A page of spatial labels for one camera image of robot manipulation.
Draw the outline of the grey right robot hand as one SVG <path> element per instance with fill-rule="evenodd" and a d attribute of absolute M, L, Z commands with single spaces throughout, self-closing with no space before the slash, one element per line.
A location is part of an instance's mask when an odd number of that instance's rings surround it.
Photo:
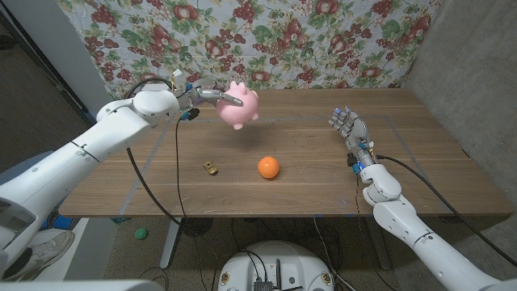
<path fill-rule="evenodd" d="M 373 153 L 373 141 L 369 136 L 368 127 L 359 115 L 345 107 L 335 108 L 328 123 L 344 138 L 349 150 L 347 165 L 355 173 L 376 163 Z"/>

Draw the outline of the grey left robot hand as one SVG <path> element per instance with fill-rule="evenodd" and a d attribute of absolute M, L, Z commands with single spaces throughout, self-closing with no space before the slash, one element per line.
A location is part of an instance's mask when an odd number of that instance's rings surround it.
<path fill-rule="evenodd" d="M 199 114 L 198 107 L 202 103 L 213 106 L 220 100 L 229 102 L 233 106 L 241 107 L 243 102 L 225 92 L 225 86 L 212 78 L 201 78 L 193 83 L 189 82 L 184 88 L 174 86 L 173 95 L 178 101 L 178 107 L 169 112 L 169 117 L 179 115 L 180 120 L 194 120 Z"/>

